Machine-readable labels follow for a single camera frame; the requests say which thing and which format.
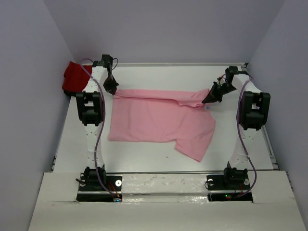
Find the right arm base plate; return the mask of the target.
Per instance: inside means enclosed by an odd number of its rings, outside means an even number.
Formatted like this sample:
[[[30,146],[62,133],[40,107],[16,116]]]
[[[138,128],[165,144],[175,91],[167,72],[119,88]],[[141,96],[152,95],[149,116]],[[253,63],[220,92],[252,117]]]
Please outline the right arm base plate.
[[[205,188],[208,190],[207,199],[209,202],[253,202],[252,193],[245,194],[250,188],[249,179],[245,179],[243,183],[226,184],[223,175],[207,175]]]

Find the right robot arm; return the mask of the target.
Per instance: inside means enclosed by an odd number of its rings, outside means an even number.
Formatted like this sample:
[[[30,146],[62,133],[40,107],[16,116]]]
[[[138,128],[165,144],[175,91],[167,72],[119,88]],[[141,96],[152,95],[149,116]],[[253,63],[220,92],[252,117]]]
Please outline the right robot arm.
[[[238,136],[234,151],[222,175],[207,176],[205,188],[209,191],[235,191],[242,195],[249,193],[257,181],[248,178],[248,166],[257,173],[249,152],[255,136],[267,122],[271,96],[253,84],[247,71],[229,66],[214,82],[202,103],[220,103],[224,95],[235,90],[239,92],[239,98],[236,110]]]

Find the pink t shirt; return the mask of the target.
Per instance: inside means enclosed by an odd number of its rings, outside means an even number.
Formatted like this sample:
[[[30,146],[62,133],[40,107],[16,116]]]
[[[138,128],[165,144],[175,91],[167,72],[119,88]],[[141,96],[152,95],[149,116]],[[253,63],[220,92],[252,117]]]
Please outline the pink t shirt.
[[[118,90],[114,95],[110,141],[170,142],[201,162],[213,137],[216,121],[202,103],[200,91]]]

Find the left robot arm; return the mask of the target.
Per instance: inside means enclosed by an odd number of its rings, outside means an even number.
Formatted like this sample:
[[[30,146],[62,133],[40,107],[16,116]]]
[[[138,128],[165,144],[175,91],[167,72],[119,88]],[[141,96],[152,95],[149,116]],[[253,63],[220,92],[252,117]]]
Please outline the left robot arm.
[[[81,92],[76,93],[78,118],[82,122],[87,140],[87,165],[83,175],[77,180],[82,187],[93,187],[96,190],[104,190],[111,195],[114,192],[108,189],[107,175],[103,155],[101,153],[101,135],[103,132],[106,108],[103,90],[115,95],[118,83],[113,76],[113,62],[118,60],[109,54],[103,54],[101,60],[92,62],[92,67],[102,67],[107,71],[107,78],[100,83],[100,78],[95,77],[80,64],[81,69],[90,79],[87,86]]]

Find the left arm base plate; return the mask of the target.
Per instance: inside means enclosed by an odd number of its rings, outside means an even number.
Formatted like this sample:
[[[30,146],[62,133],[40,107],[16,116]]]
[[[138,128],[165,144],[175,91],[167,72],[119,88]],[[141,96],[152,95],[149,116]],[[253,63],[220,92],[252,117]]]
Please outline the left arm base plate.
[[[78,192],[76,200],[78,202],[122,202],[123,176],[119,174],[107,174],[105,188],[98,182],[97,177],[86,179],[81,174],[78,182]]]

